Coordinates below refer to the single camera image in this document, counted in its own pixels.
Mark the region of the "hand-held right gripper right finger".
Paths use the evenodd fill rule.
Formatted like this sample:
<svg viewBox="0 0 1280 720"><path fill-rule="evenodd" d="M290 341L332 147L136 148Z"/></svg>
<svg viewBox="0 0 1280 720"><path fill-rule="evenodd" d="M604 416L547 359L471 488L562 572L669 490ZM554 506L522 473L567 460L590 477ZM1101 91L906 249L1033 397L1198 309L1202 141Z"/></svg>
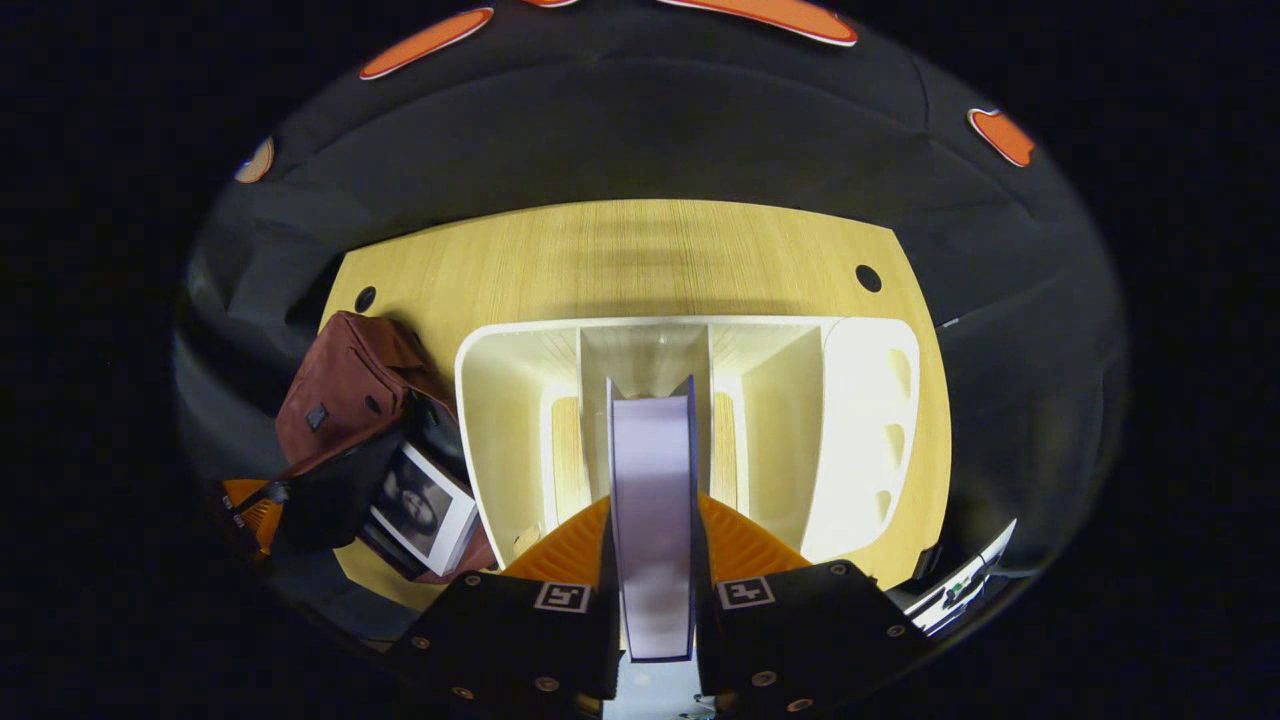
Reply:
<svg viewBox="0 0 1280 720"><path fill-rule="evenodd" d="M695 655L714 715L832 716L931 656L852 562L809 562L708 495L695 507Z"/></svg>

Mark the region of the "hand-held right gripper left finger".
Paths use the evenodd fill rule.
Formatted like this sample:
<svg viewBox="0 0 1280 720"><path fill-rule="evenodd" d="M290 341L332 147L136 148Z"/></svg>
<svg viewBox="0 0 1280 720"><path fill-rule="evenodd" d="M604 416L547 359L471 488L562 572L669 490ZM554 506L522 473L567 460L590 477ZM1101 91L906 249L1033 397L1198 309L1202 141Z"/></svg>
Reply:
<svg viewBox="0 0 1280 720"><path fill-rule="evenodd" d="M504 571L458 575L387 651L389 669L466 716L599 716L617 694L621 597L602 498Z"/></svg>

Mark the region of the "maroon schoolbag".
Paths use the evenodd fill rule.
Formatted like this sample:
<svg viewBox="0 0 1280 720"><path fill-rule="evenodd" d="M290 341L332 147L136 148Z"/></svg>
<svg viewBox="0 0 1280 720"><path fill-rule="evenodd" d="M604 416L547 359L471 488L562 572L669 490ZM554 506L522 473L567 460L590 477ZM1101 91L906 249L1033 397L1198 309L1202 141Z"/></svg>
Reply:
<svg viewBox="0 0 1280 720"><path fill-rule="evenodd" d="M474 495L452 392L420 338L390 318L334 314L307 351L275 430L289 465L280 479L291 483L280 529L300 552L365 543L374 486L403 442Z"/></svg>

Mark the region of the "white portrait cover book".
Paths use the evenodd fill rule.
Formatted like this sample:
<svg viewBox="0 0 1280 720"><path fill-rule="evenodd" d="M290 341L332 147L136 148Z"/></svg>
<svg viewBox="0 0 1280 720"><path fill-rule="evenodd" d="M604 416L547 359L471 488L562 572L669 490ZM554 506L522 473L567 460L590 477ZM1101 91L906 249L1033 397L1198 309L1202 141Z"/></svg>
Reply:
<svg viewBox="0 0 1280 720"><path fill-rule="evenodd" d="M447 584L497 561L471 489L408 442L374 486L360 539L417 583Z"/></svg>

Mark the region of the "blue book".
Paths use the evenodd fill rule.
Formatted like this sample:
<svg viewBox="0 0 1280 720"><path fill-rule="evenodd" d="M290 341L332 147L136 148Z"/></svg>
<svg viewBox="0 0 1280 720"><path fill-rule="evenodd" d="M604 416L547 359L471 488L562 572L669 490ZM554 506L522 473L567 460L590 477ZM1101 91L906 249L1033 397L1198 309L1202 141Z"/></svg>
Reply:
<svg viewBox="0 0 1280 720"><path fill-rule="evenodd" d="M622 625L636 664L692 657L698 433L692 382L626 397L607 379L607 469Z"/></svg>

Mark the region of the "white plastic bookshelf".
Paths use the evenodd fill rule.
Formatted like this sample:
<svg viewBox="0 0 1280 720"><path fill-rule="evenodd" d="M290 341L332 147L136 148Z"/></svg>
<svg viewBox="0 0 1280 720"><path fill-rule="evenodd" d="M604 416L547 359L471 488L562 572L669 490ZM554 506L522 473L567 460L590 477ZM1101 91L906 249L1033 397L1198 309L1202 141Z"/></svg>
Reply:
<svg viewBox="0 0 1280 720"><path fill-rule="evenodd" d="M699 492L813 562L919 575L936 515L908 489L920 345L867 316L614 316L474 331L454 357L483 529L506 568L608 496L605 401L696 393Z"/></svg>

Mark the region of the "white patterned board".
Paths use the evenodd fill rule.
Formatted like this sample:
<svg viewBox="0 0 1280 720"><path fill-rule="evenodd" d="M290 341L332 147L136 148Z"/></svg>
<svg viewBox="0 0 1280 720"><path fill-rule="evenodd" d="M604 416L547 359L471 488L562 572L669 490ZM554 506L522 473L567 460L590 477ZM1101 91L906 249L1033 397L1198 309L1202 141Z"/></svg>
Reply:
<svg viewBox="0 0 1280 720"><path fill-rule="evenodd" d="M932 591L911 601L904 610L906 618L925 635L938 634L955 623L986 588L1016 527L1018 519L1012 519L983 551Z"/></svg>

